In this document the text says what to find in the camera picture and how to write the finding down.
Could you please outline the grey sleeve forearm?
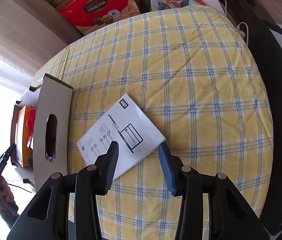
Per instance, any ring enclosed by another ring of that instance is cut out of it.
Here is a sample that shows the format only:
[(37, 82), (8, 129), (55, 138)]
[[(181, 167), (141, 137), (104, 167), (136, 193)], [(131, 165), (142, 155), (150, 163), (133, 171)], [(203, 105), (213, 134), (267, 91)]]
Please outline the grey sleeve forearm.
[(13, 215), (12, 212), (8, 209), (0, 210), (0, 215), (1, 215), (2, 219), (6, 222), (9, 229), (11, 229), (13, 227), (16, 220), (20, 216), (18, 213), (16, 213), (16, 215)]

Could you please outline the person's left hand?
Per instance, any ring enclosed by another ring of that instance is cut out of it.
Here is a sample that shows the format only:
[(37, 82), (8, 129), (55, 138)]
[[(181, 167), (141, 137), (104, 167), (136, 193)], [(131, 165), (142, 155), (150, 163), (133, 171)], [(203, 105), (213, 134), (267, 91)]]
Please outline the person's left hand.
[[(1, 177), (1, 182), (2, 182), (2, 186), (3, 186), (3, 190), (0, 191), (0, 199), (5, 198), (7, 202), (13, 203), (14, 202), (14, 195), (13, 195), (9, 185), (7, 184), (6, 180), (3, 177)], [(3, 210), (7, 210), (7, 208), (0, 201), (0, 211), (3, 211)]]

